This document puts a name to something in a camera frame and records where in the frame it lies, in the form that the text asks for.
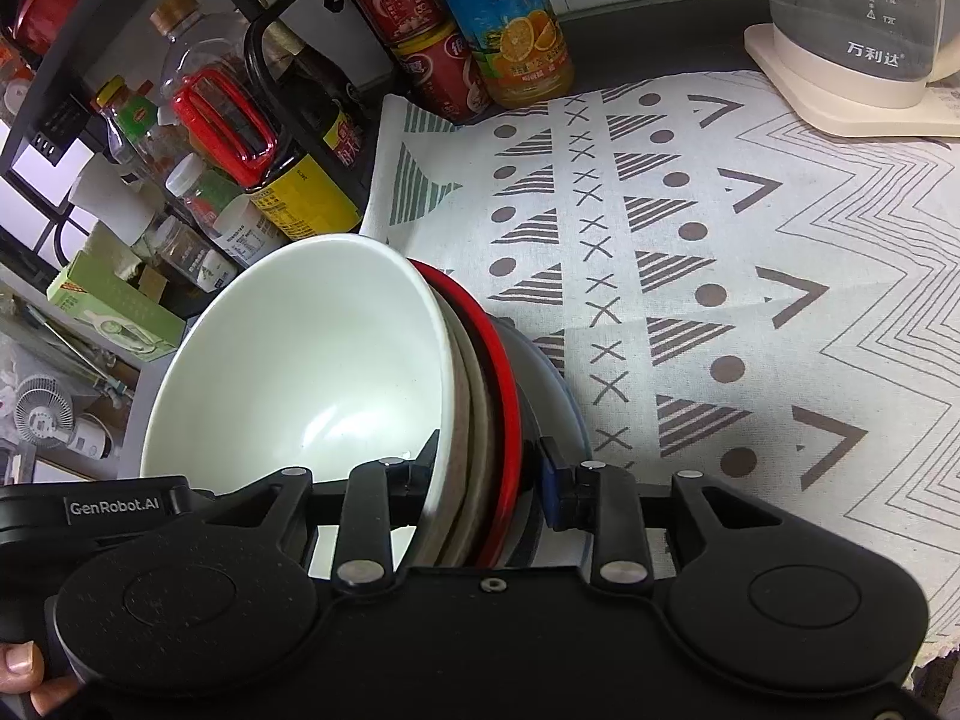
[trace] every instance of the patterned tablecloth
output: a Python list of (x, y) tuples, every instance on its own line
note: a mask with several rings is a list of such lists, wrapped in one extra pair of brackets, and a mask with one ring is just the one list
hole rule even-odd
[(960, 641), (960, 143), (811, 129), (760, 74), (473, 127), (387, 98), (363, 232), (565, 375), (599, 460), (696, 467), (896, 560)]

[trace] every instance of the fingernail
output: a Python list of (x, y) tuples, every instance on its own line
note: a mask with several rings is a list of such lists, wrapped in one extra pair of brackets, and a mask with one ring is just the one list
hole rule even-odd
[(34, 670), (34, 650), (35, 645), (32, 641), (8, 647), (6, 653), (4, 653), (4, 661), (7, 663), (8, 672), (21, 676), (30, 674)]

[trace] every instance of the orange juice bottle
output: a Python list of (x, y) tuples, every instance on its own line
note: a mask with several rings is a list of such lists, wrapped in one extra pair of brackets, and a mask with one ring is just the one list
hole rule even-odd
[(491, 97), (519, 108), (559, 97), (573, 62), (550, 0), (446, 0)]

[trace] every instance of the green striped triangle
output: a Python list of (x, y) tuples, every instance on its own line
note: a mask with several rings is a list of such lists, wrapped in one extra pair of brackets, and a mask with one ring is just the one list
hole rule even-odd
[(450, 124), (436, 114), (416, 107), (414, 103), (407, 103), (407, 119), (403, 123), (404, 132), (455, 132), (460, 129), (456, 124)]
[(400, 159), (397, 160), (397, 177), (394, 179), (394, 207), (390, 211), (390, 224), (402, 224), (423, 217), (460, 186), (454, 182), (440, 186), (431, 181), (402, 143)]

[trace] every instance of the green cardboard box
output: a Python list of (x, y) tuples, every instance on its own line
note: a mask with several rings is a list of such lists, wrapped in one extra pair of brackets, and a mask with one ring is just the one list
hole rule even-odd
[(70, 317), (141, 360), (169, 354), (184, 337), (186, 322), (122, 279), (109, 265), (77, 252), (47, 288), (47, 299)]

